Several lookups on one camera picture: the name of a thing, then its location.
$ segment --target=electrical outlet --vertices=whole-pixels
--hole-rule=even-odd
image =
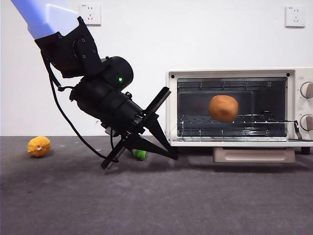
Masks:
[[[101,25],[101,4],[80,4],[80,15],[84,19],[86,25]]]
[[[305,27],[305,10],[303,7],[286,6],[286,27]]]

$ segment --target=oven foot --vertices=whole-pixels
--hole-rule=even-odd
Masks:
[[[309,155],[310,154],[310,147],[301,147],[301,154]]]

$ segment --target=white wall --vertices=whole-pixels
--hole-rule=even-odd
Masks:
[[[126,90],[142,108],[165,85],[168,69],[313,67],[312,0],[93,1],[102,3],[102,26],[89,28],[99,54],[129,61],[134,81]],[[79,2],[70,1],[73,10]],[[284,27],[286,5],[305,6],[304,29]],[[77,129],[102,135],[100,124],[68,95],[59,93],[59,100]],[[158,113],[164,127],[165,107]],[[1,0],[1,134],[73,135],[53,102],[40,52],[10,0]]]

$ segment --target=plush lemon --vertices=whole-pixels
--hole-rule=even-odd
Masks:
[[[50,140],[44,136],[37,136],[28,142],[27,152],[34,157],[41,157],[51,148]]]
[[[143,161],[146,159],[146,153],[147,153],[147,151],[135,149],[134,150],[134,157],[140,161]]]

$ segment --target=green toy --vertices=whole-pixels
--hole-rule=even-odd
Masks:
[[[146,153],[147,151],[143,151],[143,150],[138,150],[138,149],[134,149],[133,150],[134,153],[134,157],[137,158],[140,161],[143,161],[146,159]]]

